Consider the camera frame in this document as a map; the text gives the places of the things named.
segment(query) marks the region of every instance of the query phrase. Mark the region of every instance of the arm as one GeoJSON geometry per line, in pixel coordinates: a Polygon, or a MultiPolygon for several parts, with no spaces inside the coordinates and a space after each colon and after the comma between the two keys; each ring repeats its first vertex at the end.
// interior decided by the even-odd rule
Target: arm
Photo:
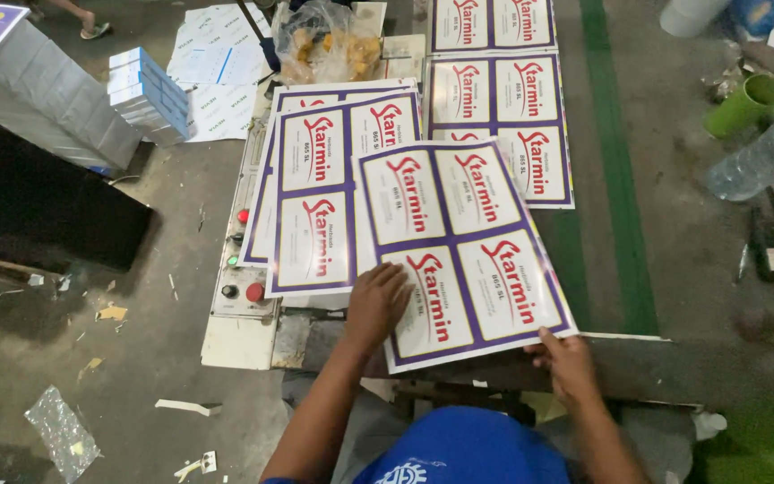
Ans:
{"type": "Polygon", "coordinates": [[[401,264],[382,264],[358,277],[345,332],[312,389],[285,427],[261,480],[329,480],[360,388],[363,368],[401,319],[413,286],[401,264]]]}
{"type": "Polygon", "coordinates": [[[537,355],[534,366],[551,370],[555,395],[575,421],[587,474],[597,484],[649,484],[647,473],[626,447],[602,402],[590,349],[578,336],[560,340],[544,327],[539,336],[543,343],[525,350],[537,355]]]}

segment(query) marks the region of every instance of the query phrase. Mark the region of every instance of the red emergency stop button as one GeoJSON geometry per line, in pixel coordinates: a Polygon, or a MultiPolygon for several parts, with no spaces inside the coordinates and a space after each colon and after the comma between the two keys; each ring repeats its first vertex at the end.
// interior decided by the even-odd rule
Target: red emergency stop button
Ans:
{"type": "Polygon", "coordinates": [[[247,301],[258,303],[265,299],[265,287],[259,282],[253,282],[247,287],[247,301]]]}

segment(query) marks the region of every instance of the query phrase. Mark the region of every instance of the person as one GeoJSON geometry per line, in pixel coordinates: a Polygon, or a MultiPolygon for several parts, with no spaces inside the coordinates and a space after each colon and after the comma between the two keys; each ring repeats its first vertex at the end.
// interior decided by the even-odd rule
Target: person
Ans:
{"type": "Polygon", "coordinates": [[[82,30],[79,32],[79,36],[85,40],[99,39],[108,34],[112,28],[109,22],[100,25],[95,24],[94,12],[81,9],[70,0],[50,0],[50,3],[67,10],[82,22],[82,30]]]}
{"type": "MultiPolygon", "coordinates": [[[[389,403],[361,391],[366,363],[413,293],[407,280],[401,264],[364,273],[351,292],[344,333],[322,372],[315,378],[286,372],[283,400],[295,409],[261,483],[651,482],[609,414],[590,350],[577,336],[558,339],[541,327],[542,344],[525,351],[534,366],[551,372],[554,394],[575,426],[581,471],[567,466],[545,436],[500,412],[449,406],[409,426],[389,403]]],[[[649,438],[663,436],[651,432],[649,438]]]]}

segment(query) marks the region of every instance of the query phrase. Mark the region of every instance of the hand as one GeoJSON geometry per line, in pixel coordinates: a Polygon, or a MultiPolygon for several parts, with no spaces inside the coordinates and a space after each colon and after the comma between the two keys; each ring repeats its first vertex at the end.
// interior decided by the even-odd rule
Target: hand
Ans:
{"type": "Polygon", "coordinates": [[[343,335],[350,347],[370,356],[396,328],[414,291],[406,280],[402,265],[389,262],[357,278],[343,335]]]}
{"type": "Polygon", "coordinates": [[[579,336],[558,339],[546,327],[539,328],[539,345],[526,346],[525,352],[535,355],[533,366],[551,371],[554,394],[569,412],[580,406],[601,402],[593,371],[590,349],[579,336]]]}

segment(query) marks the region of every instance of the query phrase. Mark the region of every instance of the green floor stripe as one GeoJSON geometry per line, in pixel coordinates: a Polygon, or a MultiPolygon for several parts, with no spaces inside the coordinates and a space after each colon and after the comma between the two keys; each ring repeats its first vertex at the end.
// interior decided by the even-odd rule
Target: green floor stripe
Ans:
{"type": "Polygon", "coordinates": [[[551,266],[566,296],[569,309],[578,329],[596,331],[590,317],[590,301],[587,296],[587,278],[584,268],[584,250],[581,247],[581,221],[577,210],[563,210],[553,219],[552,242],[556,249],[549,250],[551,266]]]}
{"type": "Polygon", "coordinates": [[[593,110],[602,146],[614,231],[614,257],[617,259],[623,303],[623,333],[657,335],[659,325],[644,253],[629,146],[620,116],[617,73],[614,72],[611,57],[605,8],[602,0],[580,0],[580,5],[587,70],[593,90],[593,110]]]}

